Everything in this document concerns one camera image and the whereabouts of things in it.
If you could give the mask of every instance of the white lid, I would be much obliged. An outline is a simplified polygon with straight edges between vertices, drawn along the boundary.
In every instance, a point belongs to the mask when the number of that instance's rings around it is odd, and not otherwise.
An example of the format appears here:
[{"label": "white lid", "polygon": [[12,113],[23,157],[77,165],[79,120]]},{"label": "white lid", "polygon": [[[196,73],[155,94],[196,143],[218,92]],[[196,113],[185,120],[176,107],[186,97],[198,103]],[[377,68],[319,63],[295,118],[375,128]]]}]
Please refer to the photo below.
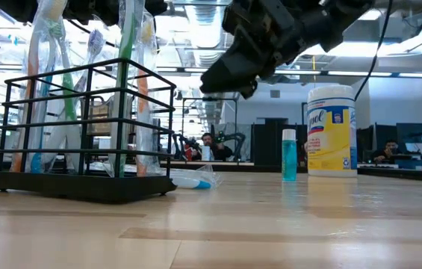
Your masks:
[{"label": "white lid", "polygon": [[354,99],[355,93],[352,87],[345,85],[329,85],[317,87],[308,92],[307,102],[326,98],[346,98]]},{"label": "white lid", "polygon": [[282,130],[282,140],[296,140],[296,132],[293,129]]}]

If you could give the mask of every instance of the wooden table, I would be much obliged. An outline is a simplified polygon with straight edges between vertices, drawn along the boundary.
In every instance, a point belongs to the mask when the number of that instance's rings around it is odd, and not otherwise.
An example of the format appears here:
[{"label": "wooden table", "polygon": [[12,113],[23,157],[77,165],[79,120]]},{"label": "wooden table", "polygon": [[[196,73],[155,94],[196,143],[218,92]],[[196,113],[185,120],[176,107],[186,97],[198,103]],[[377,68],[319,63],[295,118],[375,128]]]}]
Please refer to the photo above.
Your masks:
[{"label": "wooden table", "polygon": [[422,268],[422,182],[221,176],[125,205],[0,193],[0,268]]}]

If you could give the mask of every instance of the bottle cap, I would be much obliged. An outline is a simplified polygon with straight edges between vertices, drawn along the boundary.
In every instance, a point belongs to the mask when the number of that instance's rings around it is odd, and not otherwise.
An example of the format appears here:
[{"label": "bottle cap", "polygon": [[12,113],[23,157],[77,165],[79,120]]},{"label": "bottle cap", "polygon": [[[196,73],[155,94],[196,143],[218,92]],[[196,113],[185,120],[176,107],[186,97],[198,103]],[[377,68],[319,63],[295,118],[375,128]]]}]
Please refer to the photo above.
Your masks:
[{"label": "bottle cap", "polygon": [[282,140],[296,140],[296,133],[293,129],[284,129],[282,130]]}]

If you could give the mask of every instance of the disinfecting wipes canister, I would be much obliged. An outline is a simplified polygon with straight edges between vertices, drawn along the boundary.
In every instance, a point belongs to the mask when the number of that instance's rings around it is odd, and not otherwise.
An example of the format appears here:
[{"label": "disinfecting wipes canister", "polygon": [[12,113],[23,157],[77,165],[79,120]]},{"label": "disinfecting wipes canister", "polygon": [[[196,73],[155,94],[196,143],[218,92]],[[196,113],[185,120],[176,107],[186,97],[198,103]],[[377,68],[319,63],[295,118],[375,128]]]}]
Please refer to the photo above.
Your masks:
[{"label": "disinfecting wipes canister", "polygon": [[308,174],[357,176],[356,115],[353,89],[334,85],[308,94]]}]

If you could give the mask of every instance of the small blue bottle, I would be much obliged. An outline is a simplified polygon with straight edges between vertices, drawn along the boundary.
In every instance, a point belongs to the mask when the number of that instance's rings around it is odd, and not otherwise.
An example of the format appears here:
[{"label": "small blue bottle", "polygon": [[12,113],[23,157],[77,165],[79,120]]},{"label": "small blue bottle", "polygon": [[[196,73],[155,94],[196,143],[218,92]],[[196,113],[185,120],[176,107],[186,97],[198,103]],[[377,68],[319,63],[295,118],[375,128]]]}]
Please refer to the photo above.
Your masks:
[{"label": "small blue bottle", "polygon": [[282,181],[297,180],[297,142],[293,129],[282,131]]}]

